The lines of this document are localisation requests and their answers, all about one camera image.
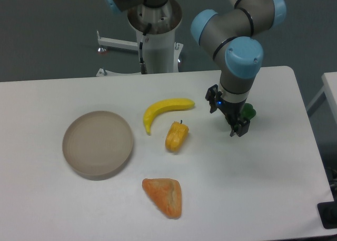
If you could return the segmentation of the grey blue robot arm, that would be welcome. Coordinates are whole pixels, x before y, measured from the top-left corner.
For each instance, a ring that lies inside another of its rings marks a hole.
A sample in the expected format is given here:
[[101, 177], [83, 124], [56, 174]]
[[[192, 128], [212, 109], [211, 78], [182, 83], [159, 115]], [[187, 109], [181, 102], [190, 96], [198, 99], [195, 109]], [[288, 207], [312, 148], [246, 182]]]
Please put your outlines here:
[[[113, 12], [127, 12], [136, 32], [136, 50], [142, 74], [174, 70], [174, 37], [182, 20], [176, 0], [106, 0]], [[253, 36], [280, 25], [286, 17], [284, 0], [230, 0], [232, 11], [221, 15], [214, 10], [200, 12], [192, 21], [191, 34], [220, 68], [218, 84], [206, 93], [210, 111], [220, 110], [231, 134], [243, 136], [250, 118], [243, 108], [264, 51]]]

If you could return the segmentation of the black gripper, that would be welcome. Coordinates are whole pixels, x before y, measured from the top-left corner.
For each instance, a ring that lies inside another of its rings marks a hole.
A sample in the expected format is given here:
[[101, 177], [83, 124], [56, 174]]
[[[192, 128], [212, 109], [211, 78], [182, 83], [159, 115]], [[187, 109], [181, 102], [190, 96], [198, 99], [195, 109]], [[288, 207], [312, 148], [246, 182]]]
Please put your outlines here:
[[215, 84], [207, 90], [205, 99], [209, 102], [210, 113], [219, 109], [224, 114], [227, 122], [231, 125], [231, 137], [234, 135], [241, 137], [248, 132], [250, 120], [239, 119], [247, 99], [247, 93], [232, 94]]

